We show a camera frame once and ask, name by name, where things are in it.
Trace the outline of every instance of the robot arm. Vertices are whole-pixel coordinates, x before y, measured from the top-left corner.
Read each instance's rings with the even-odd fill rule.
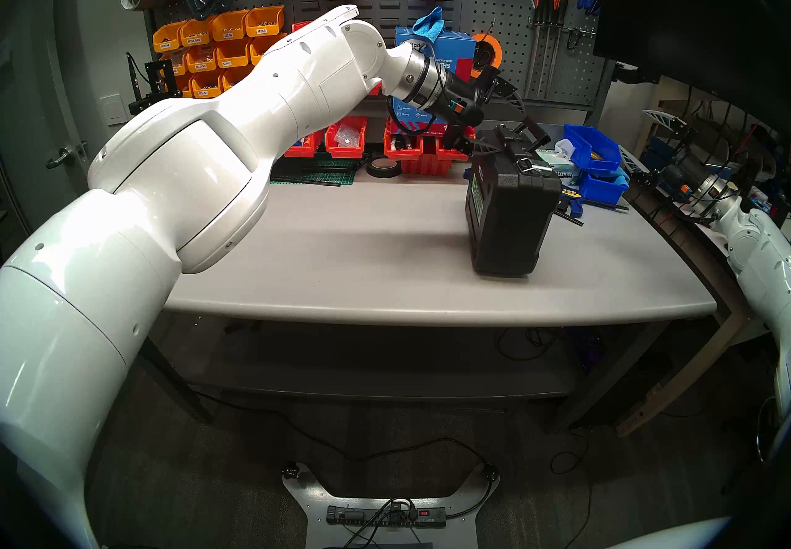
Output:
[[[90,191],[0,269],[0,440],[56,525],[98,547],[83,498],[94,442],[179,275],[220,260],[266,207],[274,161],[379,82],[426,110],[454,77],[341,6],[274,45],[211,100],[163,100],[125,125]]]
[[[695,129],[678,117],[644,111],[673,132],[679,143],[657,177],[676,194],[686,196],[689,206],[728,238],[728,263],[755,314],[774,334],[780,358],[774,378],[780,419],[791,415],[791,244],[761,210],[742,210],[739,189],[712,173],[689,151]]]

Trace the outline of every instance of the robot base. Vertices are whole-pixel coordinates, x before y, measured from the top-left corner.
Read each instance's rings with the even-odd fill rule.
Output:
[[[299,476],[287,479],[283,477],[283,485],[299,502],[305,515],[308,516],[308,534],[305,539],[305,549],[324,549],[325,547],[343,547],[357,528],[350,526],[348,529],[342,525],[329,525],[325,518],[327,507],[330,505],[352,507],[357,509],[378,509],[386,503],[387,498],[336,498],[319,483],[314,474],[304,464],[297,464]],[[500,484],[498,476],[492,482],[491,494]],[[445,498],[413,498],[414,505],[420,508],[445,507],[448,515],[459,513],[476,504],[489,482],[483,475],[483,464],[473,468],[467,480],[452,495]],[[433,549],[478,549],[478,535],[476,532],[476,517],[481,505],[463,517],[448,519],[444,528],[414,528],[421,540],[418,544],[409,528],[381,527],[377,530],[374,541],[379,547],[432,547]],[[354,539],[350,547],[361,547],[366,544],[366,539],[373,532],[373,525],[367,527],[360,538]]]

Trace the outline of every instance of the gray tabletop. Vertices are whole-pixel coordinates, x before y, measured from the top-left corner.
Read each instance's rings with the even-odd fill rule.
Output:
[[[463,185],[272,185],[250,234],[166,308],[267,320],[558,326],[704,316],[716,303],[636,210],[553,217],[535,271],[472,270]]]

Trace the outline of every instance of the tissue box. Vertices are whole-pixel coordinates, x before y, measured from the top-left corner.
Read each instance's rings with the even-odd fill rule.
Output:
[[[560,177],[560,181],[566,187],[574,187],[579,184],[580,169],[574,162],[556,155],[553,149],[536,149],[535,152],[544,162],[552,166],[555,174]]]
[[[408,40],[413,43],[425,43],[426,40],[422,36],[415,34],[411,28],[404,28],[397,26],[395,28],[395,44],[398,46]],[[427,55],[431,54],[430,48],[423,49]],[[476,54],[476,42],[468,34],[462,32],[449,32],[445,30],[434,41],[434,53],[441,66],[444,66],[453,73],[456,73],[460,59],[472,59]],[[424,128],[429,123],[431,115],[425,111],[418,111],[414,106],[405,104],[401,100],[393,100],[393,107],[396,110],[395,114],[398,121],[410,129]],[[432,136],[441,136],[445,133],[445,121],[436,119],[431,129],[426,133]]]

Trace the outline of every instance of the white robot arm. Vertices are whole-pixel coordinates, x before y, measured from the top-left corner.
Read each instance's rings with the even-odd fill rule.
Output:
[[[380,81],[430,109],[450,79],[409,44],[386,49],[356,16],[341,6],[290,34],[215,99],[163,100],[134,117],[96,156],[90,191],[0,269],[0,440],[78,547],[98,547],[83,498],[94,442],[179,275],[250,231],[274,161],[299,138]]]

